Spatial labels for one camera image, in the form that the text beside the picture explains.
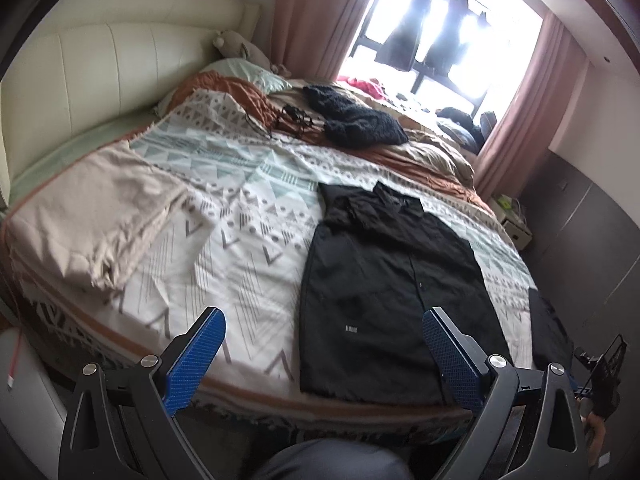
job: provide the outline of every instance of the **headboard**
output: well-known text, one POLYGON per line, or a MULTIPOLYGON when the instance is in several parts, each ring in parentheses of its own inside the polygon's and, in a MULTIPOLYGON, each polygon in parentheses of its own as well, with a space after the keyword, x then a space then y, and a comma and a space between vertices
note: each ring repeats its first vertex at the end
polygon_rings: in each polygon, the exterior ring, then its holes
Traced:
POLYGON ((250 39, 259 16, 259 5, 240 0, 60 0, 0 84, 4 203, 11 179, 31 164, 90 128, 151 106, 220 57, 215 30, 250 39))

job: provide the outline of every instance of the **patterned blanket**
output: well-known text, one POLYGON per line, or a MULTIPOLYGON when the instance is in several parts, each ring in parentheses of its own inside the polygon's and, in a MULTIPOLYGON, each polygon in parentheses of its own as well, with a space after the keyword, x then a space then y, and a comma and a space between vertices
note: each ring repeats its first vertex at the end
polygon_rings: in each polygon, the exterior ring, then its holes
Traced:
POLYGON ((273 414, 325 427, 441 426, 466 419, 443 407, 351 404, 302 394, 296 305, 310 241, 322 218, 319 182, 371 189, 377 181, 420 198, 474 250, 516 366, 532 362, 532 279, 508 236, 484 210, 434 192, 356 156, 273 137, 228 95, 196 90, 130 147, 188 184, 171 218, 127 283, 104 304, 90 293, 14 262, 27 298, 54 303, 96 344, 135 360, 161 352, 207 305, 226 316, 222 350, 200 402, 234 413, 273 414))

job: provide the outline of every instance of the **gray pants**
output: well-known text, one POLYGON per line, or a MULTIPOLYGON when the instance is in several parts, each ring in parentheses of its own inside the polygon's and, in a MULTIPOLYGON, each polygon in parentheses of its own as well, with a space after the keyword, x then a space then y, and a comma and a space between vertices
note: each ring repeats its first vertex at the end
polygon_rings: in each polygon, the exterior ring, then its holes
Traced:
POLYGON ((412 480, 406 464, 386 449, 345 440, 311 440, 287 447, 252 480, 412 480))

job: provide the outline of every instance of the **metal screw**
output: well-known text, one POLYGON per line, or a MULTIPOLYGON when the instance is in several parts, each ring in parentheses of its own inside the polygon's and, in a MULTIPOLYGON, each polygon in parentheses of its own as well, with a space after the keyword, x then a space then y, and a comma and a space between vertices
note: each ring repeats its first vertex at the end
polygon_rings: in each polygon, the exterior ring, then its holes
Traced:
POLYGON ((95 363, 89 363, 89 364, 84 366, 84 368, 82 369, 82 373, 84 375, 95 374, 95 371, 97 369, 98 369, 98 367, 95 365, 95 363))
POLYGON ((564 367, 560 363, 551 363, 549 367, 551 368, 551 371, 556 375, 564 374, 564 367))
POLYGON ((496 368, 504 368, 507 365, 507 359, 498 354, 489 357, 489 362, 496 368))
POLYGON ((158 364, 158 358, 155 355, 147 355, 142 358, 140 364, 145 368, 153 368, 158 364))

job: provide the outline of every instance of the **plush toy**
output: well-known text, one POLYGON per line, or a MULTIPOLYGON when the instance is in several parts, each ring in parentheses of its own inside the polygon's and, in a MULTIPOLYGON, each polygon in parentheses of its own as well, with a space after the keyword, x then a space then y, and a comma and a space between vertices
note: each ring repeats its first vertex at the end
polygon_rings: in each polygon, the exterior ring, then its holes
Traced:
POLYGON ((271 64, 269 58, 266 57, 258 47, 250 41, 247 41, 241 34, 238 34, 234 30, 219 32, 213 40, 213 46, 220 51, 223 57, 241 57, 281 77, 291 76, 291 72, 289 72, 284 65, 271 64))

